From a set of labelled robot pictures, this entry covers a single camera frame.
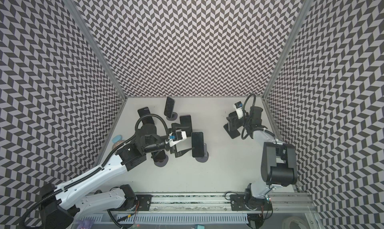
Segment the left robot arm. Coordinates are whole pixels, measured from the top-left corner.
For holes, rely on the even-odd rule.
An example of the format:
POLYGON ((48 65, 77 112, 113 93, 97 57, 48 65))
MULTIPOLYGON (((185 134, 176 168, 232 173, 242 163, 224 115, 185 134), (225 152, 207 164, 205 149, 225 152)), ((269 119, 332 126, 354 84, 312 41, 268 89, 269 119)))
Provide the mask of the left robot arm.
POLYGON ((41 229, 66 229, 74 220, 98 211, 137 212, 140 200, 130 185, 105 193, 91 193, 146 161, 148 154, 157 156, 163 150, 175 152, 176 144, 191 137, 192 131, 189 115, 171 127, 157 114, 141 116, 135 123, 135 134, 114 148, 104 162, 68 182, 44 185, 40 199, 20 217, 19 227, 29 228, 26 219, 34 210, 40 212, 41 229))

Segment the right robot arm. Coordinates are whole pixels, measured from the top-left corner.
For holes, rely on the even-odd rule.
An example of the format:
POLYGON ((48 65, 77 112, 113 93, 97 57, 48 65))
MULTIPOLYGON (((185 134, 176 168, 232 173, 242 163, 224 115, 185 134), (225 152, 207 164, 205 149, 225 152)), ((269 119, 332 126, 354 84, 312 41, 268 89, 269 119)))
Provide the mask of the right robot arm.
POLYGON ((261 176, 245 189, 244 204, 250 211, 271 210, 269 194, 298 181, 295 147, 284 143, 262 125, 262 111, 256 106, 255 94, 250 94, 236 107, 243 124, 241 139, 251 138, 262 147, 261 176))

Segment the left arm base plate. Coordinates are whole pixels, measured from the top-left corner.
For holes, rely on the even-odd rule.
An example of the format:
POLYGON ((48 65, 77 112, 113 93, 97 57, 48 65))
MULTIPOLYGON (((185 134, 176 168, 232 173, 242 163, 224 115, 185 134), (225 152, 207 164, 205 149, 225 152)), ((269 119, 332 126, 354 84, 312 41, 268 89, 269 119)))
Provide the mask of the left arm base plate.
POLYGON ((152 204, 152 195, 136 195, 135 198, 128 198, 119 208, 120 211, 149 211, 152 204))

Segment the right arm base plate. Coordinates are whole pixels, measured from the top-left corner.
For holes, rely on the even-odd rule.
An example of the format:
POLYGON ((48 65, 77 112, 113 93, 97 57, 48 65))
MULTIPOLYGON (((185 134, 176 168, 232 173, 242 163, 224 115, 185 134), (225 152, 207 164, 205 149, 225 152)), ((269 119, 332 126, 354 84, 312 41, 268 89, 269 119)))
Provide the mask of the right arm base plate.
POLYGON ((245 195, 230 195, 232 211, 272 211, 273 206, 267 199, 256 199, 250 197, 248 200, 245 195))

